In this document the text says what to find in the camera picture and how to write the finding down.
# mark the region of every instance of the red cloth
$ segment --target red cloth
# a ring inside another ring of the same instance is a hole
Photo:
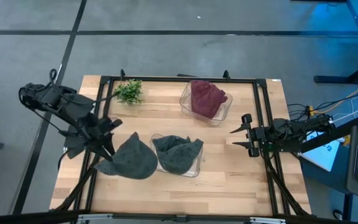
[[[191,81],[191,110],[212,119],[222,103],[226,102],[226,93],[207,81]]]

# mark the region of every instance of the clear glass container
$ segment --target clear glass container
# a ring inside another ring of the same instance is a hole
[[[152,138],[150,139],[150,147],[151,147],[151,149],[153,150],[153,152],[156,155],[157,155],[157,150],[156,150],[156,148],[155,148],[155,146],[153,144],[153,139],[159,139],[159,138],[162,138],[162,137],[164,137],[164,136],[162,136],[161,134],[153,134]],[[182,174],[182,176],[185,176],[185,177],[196,177],[196,176],[198,176],[198,174],[200,173],[200,165],[201,165],[202,154],[203,154],[203,148],[201,148],[200,153],[198,154],[196,159],[194,159],[193,165],[190,167],[190,169],[185,174]],[[169,171],[166,171],[164,168],[162,168],[162,166],[160,164],[160,161],[158,161],[157,170],[162,171],[162,172],[170,173]]]
[[[229,112],[229,108],[233,101],[233,97],[226,93],[225,96],[227,97],[226,102],[222,103],[216,112],[215,116],[210,119],[198,113],[195,113],[191,110],[191,82],[187,83],[185,90],[181,94],[179,104],[181,106],[181,111],[189,116],[194,118],[200,119],[212,126],[218,126],[226,119],[227,113]]]

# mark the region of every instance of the gray towel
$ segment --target gray towel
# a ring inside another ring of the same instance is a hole
[[[146,179],[157,168],[157,156],[146,144],[132,134],[111,156],[112,162],[101,161],[94,168],[106,175],[120,175],[131,179]]]
[[[203,147],[203,142],[196,139],[194,142],[187,137],[165,136],[152,140],[157,151],[161,166],[172,174],[182,175],[190,170],[194,160]]]

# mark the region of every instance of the gray floor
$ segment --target gray floor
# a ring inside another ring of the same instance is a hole
[[[352,0],[358,13],[358,0]],[[0,0],[0,29],[71,30],[80,0]],[[289,0],[88,0],[80,30],[331,30],[357,26],[345,4]],[[20,86],[45,83],[62,61],[68,36],[0,36],[0,215],[9,213],[40,119],[17,99]],[[63,84],[79,88],[83,75],[185,73],[280,78],[288,103],[318,105],[345,97],[357,85],[317,85],[314,75],[346,76],[358,69],[357,38],[208,35],[78,36]],[[336,113],[350,113],[346,102]],[[52,119],[61,128],[67,125]],[[49,128],[24,212],[46,211],[64,139]],[[343,194],[311,179],[306,187],[315,215],[333,218]],[[358,221],[358,198],[352,220]],[[156,223],[154,221],[136,221]],[[123,220],[120,223],[133,223]]]

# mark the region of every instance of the wooden table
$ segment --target wooden table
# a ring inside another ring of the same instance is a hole
[[[80,94],[96,99],[100,76],[86,75]],[[114,82],[114,89],[120,82]],[[153,134],[174,134],[204,141],[201,172],[195,178],[156,171],[145,180],[97,174],[93,212],[159,213],[187,215],[271,215],[266,171],[261,157],[250,158],[243,147],[231,144],[245,141],[245,132],[229,134],[241,124],[241,116],[250,113],[255,127],[257,112],[251,84],[217,83],[233,96],[226,120],[218,127],[181,112],[179,98],[185,82],[143,82],[144,103],[127,106],[112,100],[109,117],[123,124],[114,130],[117,149],[134,131],[150,145]],[[267,80],[274,118],[288,118],[287,104],[280,80]],[[259,95],[263,99],[262,89]],[[264,101],[261,100],[267,124]],[[310,212],[300,163],[289,153],[281,153],[285,183],[304,210]],[[62,161],[50,208],[59,206],[78,182],[83,154]],[[83,191],[80,208],[85,207],[88,186]],[[280,191],[275,186],[279,212],[283,212]]]

